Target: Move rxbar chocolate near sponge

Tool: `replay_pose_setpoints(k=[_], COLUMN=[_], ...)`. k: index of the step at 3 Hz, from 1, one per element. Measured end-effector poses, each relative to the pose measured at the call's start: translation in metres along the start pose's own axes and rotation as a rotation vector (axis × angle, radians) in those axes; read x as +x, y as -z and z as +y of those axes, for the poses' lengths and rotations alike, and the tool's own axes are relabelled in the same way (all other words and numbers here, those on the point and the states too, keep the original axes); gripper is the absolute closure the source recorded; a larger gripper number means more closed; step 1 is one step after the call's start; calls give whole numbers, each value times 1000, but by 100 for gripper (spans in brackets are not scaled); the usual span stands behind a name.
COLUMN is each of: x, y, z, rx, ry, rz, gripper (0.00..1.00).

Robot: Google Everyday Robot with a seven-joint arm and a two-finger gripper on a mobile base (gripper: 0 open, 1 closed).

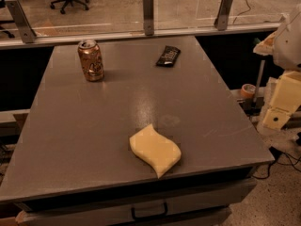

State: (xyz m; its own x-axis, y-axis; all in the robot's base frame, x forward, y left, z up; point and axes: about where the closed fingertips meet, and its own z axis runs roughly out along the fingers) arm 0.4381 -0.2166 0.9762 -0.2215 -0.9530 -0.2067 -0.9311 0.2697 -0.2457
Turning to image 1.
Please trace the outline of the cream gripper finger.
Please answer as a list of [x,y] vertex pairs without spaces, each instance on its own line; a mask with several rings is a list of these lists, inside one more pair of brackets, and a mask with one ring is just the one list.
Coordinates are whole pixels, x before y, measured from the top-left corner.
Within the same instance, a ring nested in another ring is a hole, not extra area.
[[263,125],[269,129],[280,130],[290,119],[291,115],[283,110],[269,108],[263,117]]
[[301,106],[301,72],[285,71],[277,80],[270,109],[294,113]]

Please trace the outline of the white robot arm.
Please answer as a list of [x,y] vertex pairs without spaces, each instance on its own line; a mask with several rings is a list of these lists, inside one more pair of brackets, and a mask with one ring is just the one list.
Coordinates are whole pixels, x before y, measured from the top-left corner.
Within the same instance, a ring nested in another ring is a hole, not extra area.
[[262,118],[264,127],[280,130],[301,106],[301,4],[253,52],[272,56],[274,64],[284,70]]

